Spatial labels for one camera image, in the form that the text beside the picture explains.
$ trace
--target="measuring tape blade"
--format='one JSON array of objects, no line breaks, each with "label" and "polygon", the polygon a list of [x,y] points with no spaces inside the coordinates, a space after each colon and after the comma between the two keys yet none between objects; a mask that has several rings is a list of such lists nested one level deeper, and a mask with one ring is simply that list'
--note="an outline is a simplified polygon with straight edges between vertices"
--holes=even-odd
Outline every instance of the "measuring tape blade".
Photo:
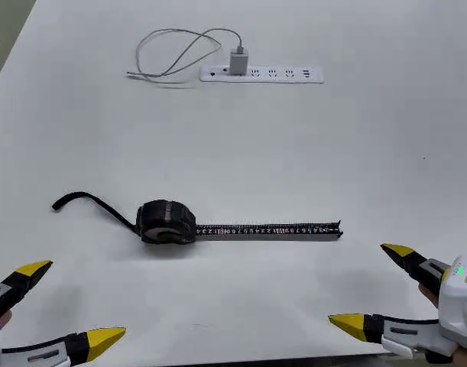
[{"label": "measuring tape blade", "polygon": [[198,225],[196,241],[330,241],[342,235],[340,222],[261,225]]}]

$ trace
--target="white cable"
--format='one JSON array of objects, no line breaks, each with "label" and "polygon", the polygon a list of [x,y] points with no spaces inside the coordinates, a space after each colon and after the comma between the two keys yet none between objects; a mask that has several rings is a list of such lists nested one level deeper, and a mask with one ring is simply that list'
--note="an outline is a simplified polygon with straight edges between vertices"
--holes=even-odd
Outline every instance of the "white cable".
[{"label": "white cable", "polygon": [[[199,63],[202,59],[205,59],[206,57],[208,57],[209,55],[212,55],[214,54],[215,52],[218,52],[221,47],[222,47],[222,44],[216,40],[215,38],[207,35],[209,32],[212,32],[212,31],[226,31],[226,32],[229,32],[229,33],[232,33],[234,34],[237,38],[238,38],[238,48],[239,49],[242,49],[242,37],[240,37],[240,34],[238,34],[237,32],[231,30],[231,29],[228,29],[228,28],[210,28],[206,31],[204,31],[203,33],[199,33],[199,32],[195,32],[195,31],[190,31],[188,29],[182,29],[182,28],[163,28],[163,29],[157,29],[155,31],[152,31],[150,32],[149,34],[147,34],[139,43],[138,43],[138,46],[136,47],[136,50],[135,50],[135,62],[136,62],[136,69],[138,70],[138,73],[134,73],[134,72],[131,72],[131,71],[128,71],[126,73],[127,76],[130,76],[130,77],[140,77],[142,78],[143,80],[147,80],[151,83],[159,83],[159,84],[181,84],[182,82],[162,82],[162,81],[158,81],[158,80],[153,80],[153,78],[157,79],[157,78],[161,78],[163,76],[169,76],[169,75],[173,75],[175,73],[179,73],[180,71],[182,70],[185,70],[187,69],[188,67],[191,67],[192,65],[194,65],[195,63]],[[141,65],[140,65],[140,52],[141,52],[141,49],[143,48],[143,46],[147,43],[147,42],[150,42],[152,41],[154,38],[158,37],[158,36],[161,36],[161,35],[164,35],[164,34],[167,34],[167,33],[173,33],[173,32],[179,32],[179,33],[187,33],[187,34],[195,34],[197,37],[194,38],[194,40],[182,51],[182,53],[179,55],[179,57],[177,59],[175,59],[175,61],[172,63],[172,65],[170,65],[165,71],[161,72],[161,73],[158,73],[158,74],[155,74],[155,73],[144,73],[143,70],[141,69]],[[200,39],[200,38],[207,38],[208,40],[212,41],[214,44],[216,44],[216,47],[214,50],[208,52],[207,54],[204,54],[202,55],[200,58],[194,60],[193,62],[191,63],[188,63],[186,66],[184,67],[180,67],[178,69],[175,69],[174,70],[174,67],[179,63],[179,61],[184,57],[184,55],[187,53],[187,51]]]}]

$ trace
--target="white power strip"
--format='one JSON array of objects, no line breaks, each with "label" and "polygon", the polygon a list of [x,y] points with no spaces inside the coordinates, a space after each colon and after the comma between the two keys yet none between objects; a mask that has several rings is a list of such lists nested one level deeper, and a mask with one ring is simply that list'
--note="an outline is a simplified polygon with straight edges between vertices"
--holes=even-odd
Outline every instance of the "white power strip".
[{"label": "white power strip", "polygon": [[228,65],[203,65],[199,79],[203,82],[227,83],[324,83],[319,67],[248,67],[247,74],[228,75]]}]

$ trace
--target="white tabletop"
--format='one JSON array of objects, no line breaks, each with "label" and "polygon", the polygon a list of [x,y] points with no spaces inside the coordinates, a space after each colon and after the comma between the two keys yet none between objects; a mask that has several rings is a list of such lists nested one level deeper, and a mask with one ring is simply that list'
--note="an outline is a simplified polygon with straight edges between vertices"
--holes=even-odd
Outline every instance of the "white tabletop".
[{"label": "white tabletop", "polygon": [[[326,84],[127,80],[136,43],[170,26],[234,28],[252,63],[319,65]],[[218,37],[210,63],[235,45]],[[157,41],[144,68],[185,43]],[[345,234],[148,248],[85,200],[52,213],[72,190],[131,220],[165,198],[198,222],[341,219]],[[37,0],[0,75],[0,280],[55,264],[6,346],[123,325],[92,366],[380,352],[326,316],[436,316],[381,242],[467,251],[467,1]]]}]

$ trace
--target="charging cable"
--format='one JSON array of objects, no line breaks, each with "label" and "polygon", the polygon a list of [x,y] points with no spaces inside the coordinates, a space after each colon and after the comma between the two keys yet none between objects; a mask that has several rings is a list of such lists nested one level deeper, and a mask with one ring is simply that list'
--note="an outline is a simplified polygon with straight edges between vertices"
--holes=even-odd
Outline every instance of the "charging cable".
[{"label": "charging cable", "polygon": [[[140,79],[140,80],[147,80],[148,82],[151,83],[158,83],[158,84],[182,84],[182,82],[166,82],[166,81],[161,81],[160,78],[164,76],[170,76],[175,73],[179,73],[182,70],[185,70],[195,63],[199,63],[201,60],[207,58],[209,55],[214,54],[215,52],[218,52],[222,44],[215,39],[214,37],[211,37],[208,35],[209,32],[212,31],[225,31],[229,32],[231,34],[234,34],[238,38],[238,46],[236,49],[232,50],[232,53],[230,55],[230,70],[235,71],[235,75],[245,75],[246,70],[247,70],[247,63],[248,63],[248,53],[247,50],[243,47],[242,44],[242,37],[240,37],[240,34],[237,32],[228,29],[228,28],[210,28],[203,33],[191,31],[188,29],[182,29],[182,28],[163,28],[163,29],[157,29],[155,31],[150,32],[147,34],[139,43],[138,46],[136,47],[135,50],[135,62],[136,62],[136,72],[131,72],[128,71],[126,75],[128,77],[134,78],[134,79]],[[197,37],[194,38],[194,40],[182,51],[182,53],[179,55],[177,59],[163,72],[161,73],[144,73],[143,70],[141,69],[141,63],[140,63],[140,52],[142,48],[144,47],[145,44],[148,42],[152,41],[156,37],[159,37],[164,34],[168,33],[185,33],[185,34],[195,34]],[[189,51],[189,49],[200,39],[200,38],[206,38],[209,41],[212,41],[215,44],[214,50],[202,55],[200,58],[194,60],[191,63],[188,63],[186,66],[183,67],[178,67],[176,68],[176,65],[179,63],[179,61],[184,57],[184,55]]]}]

